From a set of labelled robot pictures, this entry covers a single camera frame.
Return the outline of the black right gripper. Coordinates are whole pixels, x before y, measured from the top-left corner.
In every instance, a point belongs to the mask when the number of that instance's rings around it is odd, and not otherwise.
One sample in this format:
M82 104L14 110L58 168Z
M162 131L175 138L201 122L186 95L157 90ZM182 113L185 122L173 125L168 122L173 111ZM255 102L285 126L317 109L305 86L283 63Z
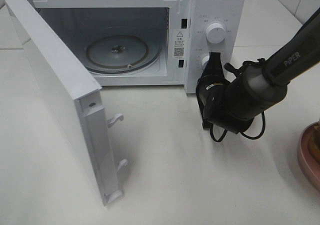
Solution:
M224 92L229 84L223 73L221 53L210 52L206 68L196 86L196 98L203 118L212 118L222 109Z

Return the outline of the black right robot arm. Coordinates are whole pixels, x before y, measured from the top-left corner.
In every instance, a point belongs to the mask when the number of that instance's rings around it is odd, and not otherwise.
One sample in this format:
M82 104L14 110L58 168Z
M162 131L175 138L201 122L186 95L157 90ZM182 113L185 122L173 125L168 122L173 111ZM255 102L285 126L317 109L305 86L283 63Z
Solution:
M256 116L286 97L291 80L319 61L319 10L268 59L247 60L234 68L230 63L222 65L220 53L210 53L196 86L202 127L245 132Z

